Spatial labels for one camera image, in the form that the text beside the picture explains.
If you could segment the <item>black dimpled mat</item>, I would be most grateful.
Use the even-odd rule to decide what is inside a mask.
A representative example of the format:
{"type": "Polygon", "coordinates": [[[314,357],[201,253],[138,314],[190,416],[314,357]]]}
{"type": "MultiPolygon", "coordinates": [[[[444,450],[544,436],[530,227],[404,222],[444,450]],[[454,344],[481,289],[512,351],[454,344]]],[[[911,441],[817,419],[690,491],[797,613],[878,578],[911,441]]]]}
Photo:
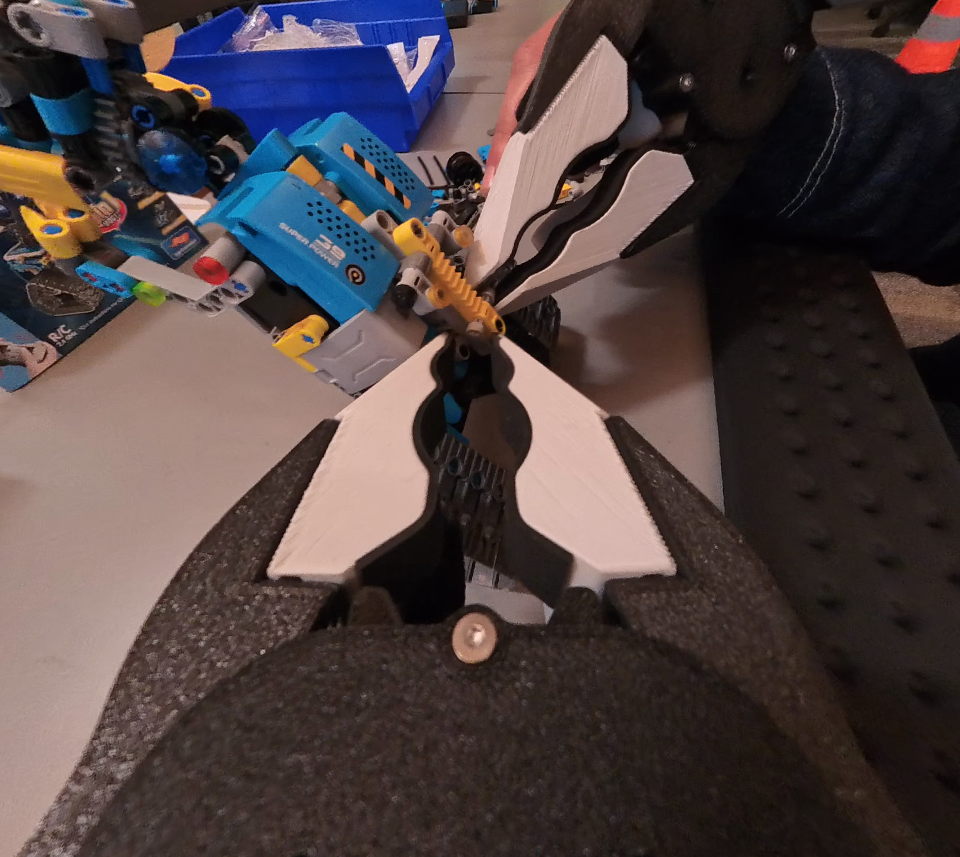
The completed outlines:
{"type": "Polygon", "coordinates": [[[870,271],[704,231],[725,510],[930,852],[959,850],[958,460],[870,271]]]}

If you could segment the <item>person's right forearm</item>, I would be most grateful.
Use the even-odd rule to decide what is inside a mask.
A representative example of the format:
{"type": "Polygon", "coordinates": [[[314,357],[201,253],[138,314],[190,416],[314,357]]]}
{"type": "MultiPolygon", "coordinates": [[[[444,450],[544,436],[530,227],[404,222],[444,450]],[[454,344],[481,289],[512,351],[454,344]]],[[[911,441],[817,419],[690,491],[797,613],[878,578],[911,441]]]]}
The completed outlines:
{"type": "Polygon", "coordinates": [[[913,74],[868,49],[818,47],[715,214],[752,239],[957,286],[959,71],[913,74]]]}

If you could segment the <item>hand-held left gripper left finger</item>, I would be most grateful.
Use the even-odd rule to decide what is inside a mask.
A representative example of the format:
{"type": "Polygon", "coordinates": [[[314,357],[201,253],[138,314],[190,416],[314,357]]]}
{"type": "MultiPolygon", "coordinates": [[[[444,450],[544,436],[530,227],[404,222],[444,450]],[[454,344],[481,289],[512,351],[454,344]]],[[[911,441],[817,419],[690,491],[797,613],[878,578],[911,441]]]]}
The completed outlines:
{"type": "Polygon", "coordinates": [[[270,578],[348,583],[424,534],[436,509],[427,441],[445,428],[450,339],[437,336],[341,410],[270,560],[270,578]]]}

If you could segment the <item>blue toy kit booklet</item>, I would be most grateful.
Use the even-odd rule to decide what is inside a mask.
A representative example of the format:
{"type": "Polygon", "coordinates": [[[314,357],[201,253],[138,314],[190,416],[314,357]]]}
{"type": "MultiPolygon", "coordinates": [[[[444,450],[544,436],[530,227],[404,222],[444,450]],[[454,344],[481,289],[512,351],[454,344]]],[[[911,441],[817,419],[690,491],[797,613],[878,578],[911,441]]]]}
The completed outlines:
{"type": "Polygon", "coordinates": [[[119,180],[86,214],[35,223],[25,196],[2,192],[1,386],[13,393],[51,368],[136,299],[162,302],[155,288],[120,272],[132,256],[176,269],[202,238],[172,193],[137,191],[119,180]]]}

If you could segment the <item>orange cone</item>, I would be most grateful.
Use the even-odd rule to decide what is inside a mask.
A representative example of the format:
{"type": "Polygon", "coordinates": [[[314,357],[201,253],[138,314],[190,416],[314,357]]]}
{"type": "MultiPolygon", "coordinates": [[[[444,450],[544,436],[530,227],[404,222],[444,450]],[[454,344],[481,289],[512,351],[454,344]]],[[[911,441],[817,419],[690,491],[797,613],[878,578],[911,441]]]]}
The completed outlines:
{"type": "Polygon", "coordinates": [[[959,0],[937,0],[895,62],[910,74],[949,71],[959,51],[959,0]]]}

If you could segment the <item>person's right hand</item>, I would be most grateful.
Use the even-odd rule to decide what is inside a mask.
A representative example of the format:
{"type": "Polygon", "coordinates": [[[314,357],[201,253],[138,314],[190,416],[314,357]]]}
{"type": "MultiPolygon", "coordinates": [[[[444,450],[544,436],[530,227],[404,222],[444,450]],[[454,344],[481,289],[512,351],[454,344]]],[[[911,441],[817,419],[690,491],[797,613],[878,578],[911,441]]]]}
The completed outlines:
{"type": "Polygon", "coordinates": [[[496,121],[493,136],[508,139],[514,132],[518,113],[539,69],[546,45],[563,11],[551,17],[544,25],[529,36],[516,50],[510,67],[510,77],[496,121]]]}

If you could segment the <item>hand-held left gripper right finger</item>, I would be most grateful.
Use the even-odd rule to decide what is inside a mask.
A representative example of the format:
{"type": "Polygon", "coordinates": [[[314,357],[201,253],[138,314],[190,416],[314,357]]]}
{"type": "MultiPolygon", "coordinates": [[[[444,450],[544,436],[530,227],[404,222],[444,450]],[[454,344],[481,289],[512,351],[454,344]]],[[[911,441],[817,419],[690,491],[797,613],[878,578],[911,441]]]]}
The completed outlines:
{"type": "Polygon", "coordinates": [[[495,385],[518,438],[504,566],[529,589],[604,589],[677,564],[608,426],[609,415],[510,339],[495,385]]]}

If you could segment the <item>blue plastic bin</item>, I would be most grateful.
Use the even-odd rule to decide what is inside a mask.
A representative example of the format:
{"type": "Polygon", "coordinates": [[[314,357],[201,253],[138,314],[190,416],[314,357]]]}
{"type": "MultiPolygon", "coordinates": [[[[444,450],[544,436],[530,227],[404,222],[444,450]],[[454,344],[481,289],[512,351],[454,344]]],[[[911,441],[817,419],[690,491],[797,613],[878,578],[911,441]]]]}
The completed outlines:
{"type": "Polygon", "coordinates": [[[162,73],[204,86],[213,102],[239,115],[256,139],[289,134],[313,119],[345,112],[397,152],[410,151],[455,66],[441,0],[308,0],[265,6],[277,28],[289,15],[310,28],[315,19],[353,25],[351,47],[226,50],[246,14],[240,8],[176,38],[162,73]],[[416,47],[437,37],[431,60],[411,89],[388,46],[416,47]]]}

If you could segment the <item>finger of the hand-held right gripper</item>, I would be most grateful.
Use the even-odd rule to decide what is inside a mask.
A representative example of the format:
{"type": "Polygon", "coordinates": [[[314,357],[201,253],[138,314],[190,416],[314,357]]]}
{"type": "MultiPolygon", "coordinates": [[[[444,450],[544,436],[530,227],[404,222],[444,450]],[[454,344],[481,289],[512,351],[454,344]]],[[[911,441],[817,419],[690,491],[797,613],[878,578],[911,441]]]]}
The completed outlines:
{"type": "MultiPolygon", "coordinates": [[[[628,64],[599,37],[570,79],[526,131],[514,132],[496,170],[474,230],[470,284],[483,285],[515,252],[523,229],[556,199],[570,164],[613,136],[629,115],[628,64]]],[[[553,239],[520,271],[519,285],[565,285],[618,260],[622,251],[665,211],[665,154],[642,152],[612,177],[612,202],[596,197],[581,217],[587,225],[553,239]]]]}
{"type": "Polygon", "coordinates": [[[693,186],[686,156],[656,143],[507,143],[492,179],[497,311],[616,262],[693,186]]]}

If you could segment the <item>blue tracked toy robot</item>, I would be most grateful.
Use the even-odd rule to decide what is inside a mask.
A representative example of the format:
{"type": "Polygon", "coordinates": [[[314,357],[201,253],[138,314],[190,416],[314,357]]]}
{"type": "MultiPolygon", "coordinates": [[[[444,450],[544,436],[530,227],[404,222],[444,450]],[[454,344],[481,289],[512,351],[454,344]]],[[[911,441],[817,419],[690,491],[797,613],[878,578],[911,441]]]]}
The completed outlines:
{"type": "MultiPolygon", "coordinates": [[[[126,180],[172,194],[202,244],[177,268],[131,256],[119,271],[214,317],[235,308],[275,350],[353,397],[395,371],[432,337],[455,336],[438,510],[457,528],[464,585],[490,565],[493,588],[522,585],[500,563],[505,472],[467,448],[474,399],[490,394],[482,338],[438,328],[397,298],[403,256],[392,232],[438,215],[473,231],[478,161],[448,162],[442,201],[386,143],[350,115],[312,119],[290,136],[255,140],[245,121],[196,83],[146,71],[144,31],[126,0],[2,0],[2,193],[34,202],[25,220],[90,212],[126,180]]],[[[506,334],[550,363],[554,298],[501,316],[506,334]]]]}

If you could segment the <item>yellow toothed beam piece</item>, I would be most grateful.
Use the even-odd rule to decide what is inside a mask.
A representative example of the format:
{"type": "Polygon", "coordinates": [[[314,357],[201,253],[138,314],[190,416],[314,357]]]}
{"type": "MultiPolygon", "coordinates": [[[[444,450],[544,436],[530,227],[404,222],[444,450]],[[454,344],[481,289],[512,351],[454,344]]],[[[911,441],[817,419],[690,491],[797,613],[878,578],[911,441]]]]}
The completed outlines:
{"type": "Polygon", "coordinates": [[[503,318],[465,276],[474,244],[470,228],[443,215],[428,224],[411,218],[392,230],[391,239],[403,256],[394,289],[399,302],[424,319],[440,315],[439,329],[477,339],[505,336],[503,318]]]}

